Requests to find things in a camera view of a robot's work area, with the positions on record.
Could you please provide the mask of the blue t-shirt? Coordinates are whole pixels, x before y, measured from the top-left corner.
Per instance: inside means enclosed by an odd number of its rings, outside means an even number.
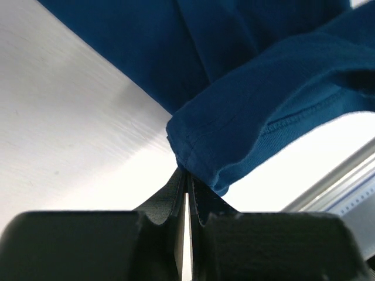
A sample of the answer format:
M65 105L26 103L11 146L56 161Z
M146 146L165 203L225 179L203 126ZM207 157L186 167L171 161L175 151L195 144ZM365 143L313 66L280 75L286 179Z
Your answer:
M374 110L374 2L43 1L172 118L178 165L224 195L292 141Z

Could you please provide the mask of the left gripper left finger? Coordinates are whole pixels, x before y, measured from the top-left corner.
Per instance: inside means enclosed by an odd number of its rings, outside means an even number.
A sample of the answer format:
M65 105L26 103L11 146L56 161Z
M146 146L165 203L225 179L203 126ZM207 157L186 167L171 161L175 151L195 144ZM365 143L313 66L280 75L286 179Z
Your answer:
M2 280L181 280L185 174L132 211L28 211L1 236Z

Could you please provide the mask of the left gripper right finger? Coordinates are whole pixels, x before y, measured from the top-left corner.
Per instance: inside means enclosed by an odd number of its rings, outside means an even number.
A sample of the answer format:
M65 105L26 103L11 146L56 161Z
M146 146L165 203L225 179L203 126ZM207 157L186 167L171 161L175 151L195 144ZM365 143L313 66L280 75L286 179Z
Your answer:
M193 280L372 280L354 236L328 213L242 213L187 177Z

